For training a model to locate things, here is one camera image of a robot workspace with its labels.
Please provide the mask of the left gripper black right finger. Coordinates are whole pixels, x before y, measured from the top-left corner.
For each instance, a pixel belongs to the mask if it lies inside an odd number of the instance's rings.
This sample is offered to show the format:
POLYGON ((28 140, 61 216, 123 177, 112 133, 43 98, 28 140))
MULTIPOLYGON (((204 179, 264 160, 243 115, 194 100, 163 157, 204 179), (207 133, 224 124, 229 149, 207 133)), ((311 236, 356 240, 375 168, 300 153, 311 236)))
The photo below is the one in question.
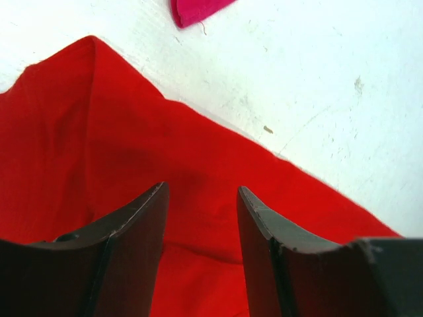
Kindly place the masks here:
POLYGON ((422 240, 337 244, 266 206, 247 187, 237 217, 251 316, 421 316, 422 240))

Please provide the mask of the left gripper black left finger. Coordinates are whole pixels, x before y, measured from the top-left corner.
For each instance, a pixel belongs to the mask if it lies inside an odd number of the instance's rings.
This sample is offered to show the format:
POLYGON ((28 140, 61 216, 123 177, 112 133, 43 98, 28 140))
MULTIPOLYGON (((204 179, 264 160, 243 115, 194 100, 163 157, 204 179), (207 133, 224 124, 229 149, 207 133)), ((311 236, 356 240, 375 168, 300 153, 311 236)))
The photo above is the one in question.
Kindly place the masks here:
POLYGON ((51 242, 1 241, 2 316, 148 316, 169 209, 161 182, 51 242))

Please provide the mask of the red t-shirt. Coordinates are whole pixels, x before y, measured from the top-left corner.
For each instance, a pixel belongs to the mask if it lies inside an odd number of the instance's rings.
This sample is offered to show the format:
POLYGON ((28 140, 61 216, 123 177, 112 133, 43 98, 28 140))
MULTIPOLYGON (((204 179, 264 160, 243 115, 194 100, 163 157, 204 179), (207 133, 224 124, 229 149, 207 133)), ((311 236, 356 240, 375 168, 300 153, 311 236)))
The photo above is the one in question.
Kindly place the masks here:
POLYGON ((87 36, 1 94, 1 238, 51 240, 167 182, 153 316, 247 316, 236 197, 337 243, 395 232, 255 142, 167 100, 87 36))

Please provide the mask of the pink t-shirt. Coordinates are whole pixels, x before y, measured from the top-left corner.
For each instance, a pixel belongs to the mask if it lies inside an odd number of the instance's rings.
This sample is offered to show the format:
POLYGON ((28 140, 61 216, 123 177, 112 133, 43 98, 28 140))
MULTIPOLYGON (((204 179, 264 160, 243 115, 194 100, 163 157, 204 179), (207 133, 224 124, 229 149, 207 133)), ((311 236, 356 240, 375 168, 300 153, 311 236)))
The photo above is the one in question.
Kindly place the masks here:
POLYGON ((202 22, 235 0, 170 0, 171 13, 179 28, 202 22))

